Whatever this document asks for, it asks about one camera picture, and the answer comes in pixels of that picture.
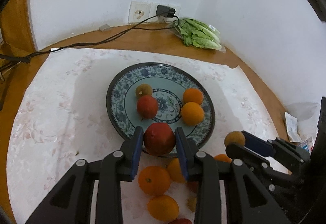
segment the bagged lettuce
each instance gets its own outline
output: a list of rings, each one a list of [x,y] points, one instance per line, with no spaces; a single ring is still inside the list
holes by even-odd
[[[169,27],[174,27],[178,21],[173,21]],[[181,18],[179,25],[171,29],[174,34],[183,39],[186,46],[216,49],[225,52],[221,45],[220,32],[213,26],[192,18]]]

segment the silver screw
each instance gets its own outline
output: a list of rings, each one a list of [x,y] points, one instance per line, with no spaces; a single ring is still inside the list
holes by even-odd
[[[242,166],[242,164],[243,164],[242,160],[240,160],[240,159],[234,159],[233,163],[235,166]]]
[[[196,156],[197,156],[198,158],[205,158],[205,157],[206,157],[206,153],[203,152],[203,151],[197,151],[197,152],[196,152]]]
[[[82,167],[86,164],[86,161],[83,160],[83,159],[80,159],[76,162],[76,165],[79,166],[79,167]]]
[[[121,150],[117,150],[117,151],[113,152],[113,156],[116,158],[120,158],[123,156],[123,152]]]
[[[274,192],[275,191],[275,185],[273,184],[270,184],[268,189],[271,191],[271,192]]]

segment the wooden table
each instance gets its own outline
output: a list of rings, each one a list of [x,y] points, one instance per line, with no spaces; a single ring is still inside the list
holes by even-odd
[[[120,26],[115,27],[107,32],[94,31],[75,36],[73,38],[54,44],[46,48],[46,50],[50,49],[51,47],[61,47],[76,42],[101,41],[129,27],[130,26]],[[161,25],[151,24],[145,25],[143,27],[159,28]],[[282,118],[285,112],[284,107],[277,99],[275,94],[258,77],[258,75],[229,49],[227,49],[226,53],[224,54],[222,52],[210,49],[186,47],[183,45],[183,42],[180,38],[168,30],[132,30],[113,42],[97,45],[93,48],[145,51],[187,57],[217,64],[225,64],[230,68],[240,66],[260,96],[261,100],[265,104],[274,122],[279,137],[287,139]],[[7,76],[8,80],[6,82],[6,89],[8,90],[6,100],[4,102],[4,108],[0,112],[0,205],[12,219],[14,218],[10,207],[6,178],[6,159],[9,138],[13,121],[24,96],[25,90],[30,85],[31,81],[33,80],[34,76],[46,58],[47,55],[35,57],[32,59],[31,63],[20,64],[16,69],[12,71],[9,76]]]

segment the white outlet cover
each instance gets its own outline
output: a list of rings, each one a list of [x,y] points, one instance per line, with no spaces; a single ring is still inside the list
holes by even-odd
[[[176,6],[176,5],[172,5],[172,4],[164,4],[164,3],[152,3],[151,4],[151,10],[149,12],[149,17],[152,17],[154,15],[156,15],[156,9],[158,5],[165,5],[165,6],[169,6],[171,8],[175,9],[175,16],[179,17],[180,14],[180,10],[181,10],[181,6]],[[174,21],[176,18],[175,17],[171,17],[171,18],[166,18],[166,17],[154,17],[150,20],[148,20],[148,22],[172,22]]]
[[[128,23],[139,23],[149,17],[151,4],[146,2],[131,2]]]

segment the red fruit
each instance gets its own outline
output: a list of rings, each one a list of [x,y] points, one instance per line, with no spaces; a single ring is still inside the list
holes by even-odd
[[[187,183],[187,187],[190,191],[197,193],[198,191],[198,182],[189,182]]]
[[[169,224],[192,224],[191,220],[188,219],[176,219]]]
[[[153,123],[144,133],[144,145],[153,156],[170,153],[175,146],[174,133],[166,123]]]
[[[156,116],[158,110],[159,103],[150,95],[144,95],[137,101],[137,112],[142,118],[152,119]]]

